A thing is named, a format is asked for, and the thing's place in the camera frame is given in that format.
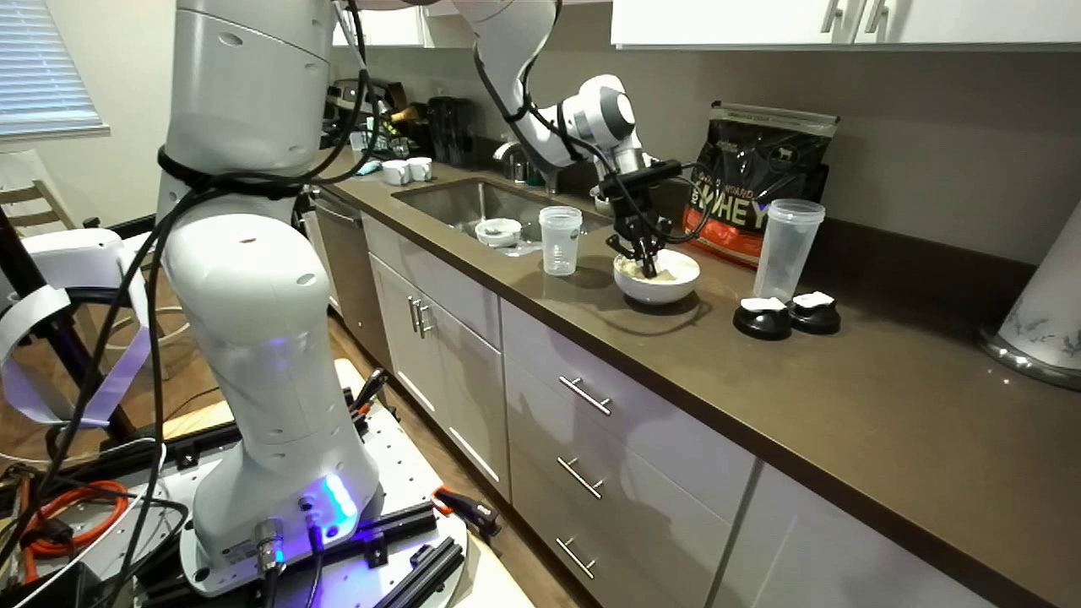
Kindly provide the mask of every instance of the drawer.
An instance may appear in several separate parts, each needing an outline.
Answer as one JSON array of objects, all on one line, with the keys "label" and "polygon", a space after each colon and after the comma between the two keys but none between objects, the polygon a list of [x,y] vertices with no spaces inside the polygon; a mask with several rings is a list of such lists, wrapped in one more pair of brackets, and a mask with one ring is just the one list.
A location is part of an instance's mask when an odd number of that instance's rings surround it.
[{"label": "drawer", "polygon": [[415,283],[430,299],[448,307],[485,341],[500,347],[500,305],[488,286],[434,255],[430,249],[415,247],[411,241],[399,236],[374,216],[364,216],[364,241],[371,255]]},{"label": "drawer", "polygon": [[[655,569],[638,569],[625,554],[598,532],[574,500],[562,500],[562,479],[547,477],[523,453],[511,453],[511,493],[518,514],[544,538],[564,566],[602,600],[620,608],[703,603],[705,595],[670,590]],[[628,538],[634,549],[654,549],[638,532]]]},{"label": "drawer", "polygon": [[511,449],[518,453],[513,485],[544,477],[547,493],[574,502],[582,524],[623,549],[623,559],[666,580],[674,595],[703,603],[732,519],[721,519],[633,453],[610,460],[591,440],[556,444],[532,426],[532,419],[506,413]]},{"label": "drawer", "polygon": [[506,413],[523,441],[591,449],[602,464],[634,455],[721,519],[732,524],[754,455],[620,367],[503,299]]}]

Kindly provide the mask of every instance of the backsplash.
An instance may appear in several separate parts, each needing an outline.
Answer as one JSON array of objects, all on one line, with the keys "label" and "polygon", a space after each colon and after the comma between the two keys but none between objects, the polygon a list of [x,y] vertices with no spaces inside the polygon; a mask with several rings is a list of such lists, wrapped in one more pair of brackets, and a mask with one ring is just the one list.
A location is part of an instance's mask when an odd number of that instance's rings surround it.
[{"label": "backsplash", "polygon": [[[475,97],[506,136],[468,48],[371,52],[408,97]],[[620,73],[638,136],[694,163],[709,102],[842,115],[829,213],[857,227],[1038,264],[1081,200],[1081,52],[611,52],[610,10],[574,7],[534,66],[539,103]]]}]

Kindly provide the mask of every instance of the white bowl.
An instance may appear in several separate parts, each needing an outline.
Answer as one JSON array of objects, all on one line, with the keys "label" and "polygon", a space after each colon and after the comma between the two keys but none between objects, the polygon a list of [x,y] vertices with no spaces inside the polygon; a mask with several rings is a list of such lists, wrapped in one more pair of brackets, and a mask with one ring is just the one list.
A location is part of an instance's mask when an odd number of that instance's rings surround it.
[{"label": "white bowl", "polygon": [[511,216],[476,218],[475,236],[488,247],[518,247],[520,218],[511,218]]},{"label": "white bowl", "polygon": [[615,255],[611,274],[620,290],[643,305],[683,299],[699,283],[699,264],[679,249],[655,252],[655,277],[643,277],[638,260],[628,255]]}]

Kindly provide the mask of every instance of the white cup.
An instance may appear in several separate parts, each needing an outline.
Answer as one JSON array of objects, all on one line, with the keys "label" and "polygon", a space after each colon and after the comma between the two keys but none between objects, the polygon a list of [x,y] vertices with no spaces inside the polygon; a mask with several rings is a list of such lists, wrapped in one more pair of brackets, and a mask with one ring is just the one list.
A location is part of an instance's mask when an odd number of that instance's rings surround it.
[{"label": "white cup", "polygon": [[767,241],[758,260],[754,295],[792,299],[800,283],[813,234],[824,218],[824,207],[809,200],[775,200],[767,216]]},{"label": "white cup", "polygon": [[579,207],[541,208],[544,274],[570,277],[579,271],[579,236],[582,236]]},{"label": "white cup", "polygon": [[411,154],[408,159],[408,178],[411,182],[430,182],[434,178],[434,159],[430,154]]},{"label": "white cup", "polygon": [[389,159],[389,163],[381,163],[381,178],[384,178],[389,187],[407,187],[407,182],[411,182],[408,163],[407,163],[407,159]]}]

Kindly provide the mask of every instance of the floor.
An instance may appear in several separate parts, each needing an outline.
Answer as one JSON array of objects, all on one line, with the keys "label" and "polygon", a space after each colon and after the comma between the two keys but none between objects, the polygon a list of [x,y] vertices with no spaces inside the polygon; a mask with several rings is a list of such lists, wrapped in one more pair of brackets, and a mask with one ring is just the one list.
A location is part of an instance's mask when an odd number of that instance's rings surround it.
[{"label": "floor", "polygon": [[[333,341],[339,358],[353,358],[361,374],[371,370],[371,362],[356,347],[356,341],[333,321]],[[76,396],[76,386],[64,383],[64,370],[55,366],[50,351],[46,345],[31,345],[22,351],[22,362],[46,370],[49,383],[61,386],[69,396]],[[216,406],[216,383],[200,358],[189,335],[165,345],[163,351],[165,367],[165,419],[169,428],[193,428],[200,426],[200,413],[207,419],[207,406]],[[579,580],[541,548],[541,540],[511,514],[511,508],[468,467],[459,453],[444,440],[444,433],[424,416],[424,407],[389,386],[381,393],[381,401],[404,419],[404,428],[411,435],[411,441],[430,455],[434,470],[459,493],[485,495],[497,508],[503,530],[493,538],[493,549],[506,563],[506,569],[518,576],[518,585],[532,595],[541,608],[567,608],[567,603],[596,603]],[[137,426],[153,422],[153,386],[150,370],[137,378],[137,388],[127,397],[127,413]],[[85,428],[78,433],[78,441],[70,449],[76,464],[95,460],[106,433]],[[13,407],[0,406],[0,470],[12,467],[12,460],[41,464],[46,460],[46,433],[41,426],[26,422]]]}]

